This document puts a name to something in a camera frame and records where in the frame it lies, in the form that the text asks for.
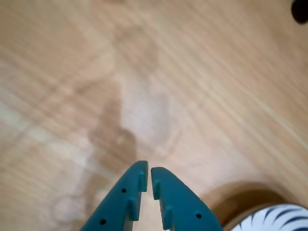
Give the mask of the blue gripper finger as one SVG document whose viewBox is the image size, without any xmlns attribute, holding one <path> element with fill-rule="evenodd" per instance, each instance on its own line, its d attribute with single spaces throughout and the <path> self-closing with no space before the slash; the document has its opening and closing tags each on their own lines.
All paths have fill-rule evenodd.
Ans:
<svg viewBox="0 0 308 231">
<path fill-rule="evenodd" d="M 164 167 L 153 167 L 151 177 L 153 196 L 160 203 L 164 230 L 223 230 L 207 205 L 171 171 Z"/>
<path fill-rule="evenodd" d="M 82 231 L 131 231 L 139 220 L 141 193 L 147 191 L 148 162 L 137 161 L 101 201 Z"/>
</svg>

